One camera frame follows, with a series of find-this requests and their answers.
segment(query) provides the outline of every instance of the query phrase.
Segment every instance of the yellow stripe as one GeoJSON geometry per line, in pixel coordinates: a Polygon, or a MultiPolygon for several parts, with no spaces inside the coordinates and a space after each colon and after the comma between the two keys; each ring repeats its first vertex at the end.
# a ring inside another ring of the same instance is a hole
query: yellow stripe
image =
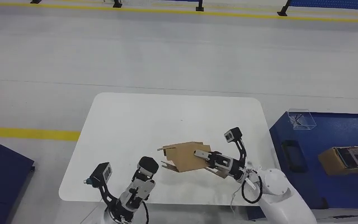
{"type": "Polygon", "coordinates": [[[264,18],[264,19],[277,19],[277,20],[358,22],[358,19],[356,18],[320,18],[320,17],[278,16],[278,15],[253,15],[253,14],[231,13],[231,12],[196,12],[196,11],[180,11],[180,10],[158,10],[158,9],[146,9],[146,8],[62,6],[62,5],[54,5],[54,4],[29,4],[29,3],[0,3],[0,6],[24,6],[24,7],[39,7],[39,8],[64,8],[64,9],[73,9],[73,10],[107,10],[107,11],[124,11],[124,12],[192,14],[192,15],[205,15],[205,16],[264,18]]]}
{"type": "MultiPolygon", "coordinates": [[[[195,7],[190,4],[163,4],[163,3],[153,3],[152,6],[168,6],[168,7],[195,7]]],[[[245,8],[245,7],[231,7],[231,6],[204,6],[204,8],[217,8],[217,9],[225,9],[225,10],[246,10],[246,11],[260,11],[260,12],[274,12],[274,10],[270,10],[268,8],[245,8]]]]}
{"type": "Polygon", "coordinates": [[[76,2],[76,3],[96,3],[96,4],[104,4],[103,1],[83,1],[83,0],[52,0],[55,2],[76,2]]]}
{"type": "Polygon", "coordinates": [[[22,128],[0,128],[0,137],[3,138],[33,138],[52,139],[61,141],[77,141],[81,132],[68,130],[38,130],[22,128]]]}
{"type": "MultiPolygon", "coordinates": [[[[167,7],[195,7],[190,4],[165,4],[165,3],[153,3],[152,6],[167,6],[167,7]]],[[[224,10],[242,10],[242,11],[257,11],[257,12],[273,12],[276,13],[277,10],[271,10],[269,8],[248,8],[248,7],[231,7],[231,6],[204,6],[204,8],[217,8],[224,10]]],[[[345,15],[345,16],[358,16],[358,13],[354,12],[318,12],[318,11],[298,11],[298,10],[287,10],[287,13],[304,13],[304,14],[323,14],[323,15],[345,15]]]]}

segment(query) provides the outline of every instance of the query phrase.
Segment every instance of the blue table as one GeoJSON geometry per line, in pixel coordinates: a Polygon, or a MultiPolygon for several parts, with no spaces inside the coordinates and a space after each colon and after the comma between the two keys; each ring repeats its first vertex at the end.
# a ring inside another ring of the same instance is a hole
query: blue table
{"type": "Polygon", "coordinates": [[[333,146],[358,146],[358,115],[311,114],[312,130],[293,130],[287,112],[270,129],[281,169],[311,209],[357,209],[358,174],[328,176],[318,155],[333,146]]]}
{"type": "Polygon", "coordinates": [[[33,160],[0,144],[0,224],[6,223],[33,164],[33,160]]]}

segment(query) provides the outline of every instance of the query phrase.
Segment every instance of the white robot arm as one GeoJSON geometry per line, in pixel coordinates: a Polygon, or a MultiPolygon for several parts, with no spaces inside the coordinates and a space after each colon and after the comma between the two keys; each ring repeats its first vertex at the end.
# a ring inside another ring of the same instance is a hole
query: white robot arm
{"type": "Polygon", "coordinates": [[[119,198],[114,197],[108,190],[107,182],[112,174],[109,162],[99,164],[91,176],[84,181],[94,188],[99,188],[103,201],[107,208],[103,216],[94,220],[93,224],[130,224],[134,213],[143,204],[147,212],[147,224],[149,222],[148,210],[144,201],[149,198],[150,192],[156,183],[152,179],[158,171],[157,162],[151,157],[142,157],[137,164],[137,170],[133,178],[119,198]]]}
{"type": "Polygon", "coordinates": [[[196,150],[194,155],[206,160],[207,170],[226,178],[231,176],[242,184],[241,192],[248,203],[257,203],[272,224],[316,224],[312,211],[297,190],[290,184],[284,173],[278,169],[255,170],[247,167],[246,150],[239,128],[226,132],[227,142],[235,142],[240,152],[240,159],[224,156],[220,152],[196,150]],[[256,198],[248,200],[245,192],[256,198]]]}

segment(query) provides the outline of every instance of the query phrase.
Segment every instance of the clear plastic container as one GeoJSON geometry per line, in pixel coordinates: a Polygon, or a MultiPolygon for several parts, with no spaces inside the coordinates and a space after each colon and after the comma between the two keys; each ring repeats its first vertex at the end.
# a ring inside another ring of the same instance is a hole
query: clear plastic container
{"type": "Polygon", "coordinates": [[[288,115],[294,130],[312,130],[316,127],[308,109],[289,109],[288,115]]]}

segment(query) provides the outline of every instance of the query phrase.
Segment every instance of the white table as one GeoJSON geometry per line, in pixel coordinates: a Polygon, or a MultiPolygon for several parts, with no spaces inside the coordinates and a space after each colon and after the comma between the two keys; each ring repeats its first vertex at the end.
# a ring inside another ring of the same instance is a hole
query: white table
{"type": "MultiPolygon", "coordinates": [[[[100,192],[83,184],[99,163],[110,162],[110,192],[129,185],[142,156],[165,161],[158,148],[204,142],[212,151],[239,158],[224,133],[240,127],[254,165],[275,167],[276,155],[261,104],[254,98],[102,93],[95,97],[59,189],[62,200],[98,202],[100,192]]],[[[175,173],[159,167],[148,203],[229,205],[239,187],[206,171],[175,173]]],[[[239,192],[233,205],[247,206],[239,192]]]]}

